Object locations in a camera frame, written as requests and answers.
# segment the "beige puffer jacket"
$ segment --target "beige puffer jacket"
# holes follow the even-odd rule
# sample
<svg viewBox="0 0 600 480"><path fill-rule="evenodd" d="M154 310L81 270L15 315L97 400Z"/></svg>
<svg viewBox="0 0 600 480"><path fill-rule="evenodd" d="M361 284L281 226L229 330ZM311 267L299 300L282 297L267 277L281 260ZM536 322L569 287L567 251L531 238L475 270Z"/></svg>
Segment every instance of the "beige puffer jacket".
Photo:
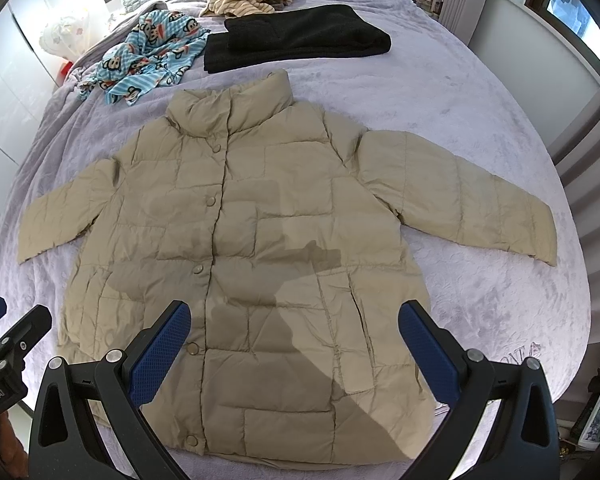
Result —
<svg viewBox="0 0 600 480"><path fill-rule="evenodd" d="M167 446L328 468L412 458L429 437L432 395L397 329L404 301L429 298L400 222L555 264L543 202L419 136L294 102L286 72L177 92L30 205L18 256L86 232L59 324L70 362L189 304L143 408Z"/></svg>

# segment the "folded black garment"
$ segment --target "folded black garment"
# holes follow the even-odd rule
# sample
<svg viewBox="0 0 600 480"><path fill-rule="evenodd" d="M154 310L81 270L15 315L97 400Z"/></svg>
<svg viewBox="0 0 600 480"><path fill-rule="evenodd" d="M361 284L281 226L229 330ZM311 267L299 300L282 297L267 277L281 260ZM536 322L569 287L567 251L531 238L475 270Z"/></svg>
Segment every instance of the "folded black garment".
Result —
<svg viewBox="0 0 600 480"><path fill-rule="evenodd" d="M391 37L346 5L229 18L206 40L205 70L224 72L282 59L385 54Z"/></svg>

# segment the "high collar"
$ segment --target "high collar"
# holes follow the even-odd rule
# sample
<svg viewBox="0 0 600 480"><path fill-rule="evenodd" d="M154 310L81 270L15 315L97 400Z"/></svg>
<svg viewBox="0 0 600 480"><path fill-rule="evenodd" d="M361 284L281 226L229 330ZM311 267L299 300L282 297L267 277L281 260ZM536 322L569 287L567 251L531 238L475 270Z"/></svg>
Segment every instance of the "high collar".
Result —
<svg viewBox="0 0 600 480"><path fill-rule="evenodd" d="M293 102L288 74L276 70L264 79L224 90L181 90L167 107L167 117L192 137L218 131L229 135L253 128Z"/></svg>

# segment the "window sill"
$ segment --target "window sill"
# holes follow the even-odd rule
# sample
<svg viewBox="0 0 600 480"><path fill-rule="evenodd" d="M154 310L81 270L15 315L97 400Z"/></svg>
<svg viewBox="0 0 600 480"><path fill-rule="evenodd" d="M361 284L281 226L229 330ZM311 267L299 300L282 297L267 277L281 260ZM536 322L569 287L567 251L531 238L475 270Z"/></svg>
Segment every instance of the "window sill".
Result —
<svg viewBox="0 0 600 480"><path fill-rule="evenodd" d="M600 85L600 75L598 74L598 72L596 72L596 70L589 64L589 62L587 62L587 60L584 58L584 56L581 53L579 53L577 51L577 49L567 39L565 39L565 37L562 34L560 34L560 32L555 30L545 20L543 20L540 16L538 16L535 12L533 12L531 9L524 6L523 4L517 2L516 0L507 0L507 1L509 3L515 5L517 8L519 8L520 10L522 10L529 16L531 16L534 20L536 20L536 22L538 22L546 30L548 30L556 38L556 40L560 41L560 43L563 44L564 47L569 52L571 52L571 54L573 54L573 56L576 59L578 59L579 62L581 62L584 65L584 67L587 69L587 71L591 74L592 78L595 79L596 83L598 83Z"/></svg>

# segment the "jacket pocket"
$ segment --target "jacket pocket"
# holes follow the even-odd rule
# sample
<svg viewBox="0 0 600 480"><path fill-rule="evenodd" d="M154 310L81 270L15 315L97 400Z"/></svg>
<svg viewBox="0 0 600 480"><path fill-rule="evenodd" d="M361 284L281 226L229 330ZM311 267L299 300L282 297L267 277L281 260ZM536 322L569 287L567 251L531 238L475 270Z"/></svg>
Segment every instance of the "jacket pocket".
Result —
<svg viewBox="0 0 600 480"><path fill-rule="evenodd" d="M362 313L346 272L318 276L336 355L334 379L346 394L374 387L374 373Z"/></svg>

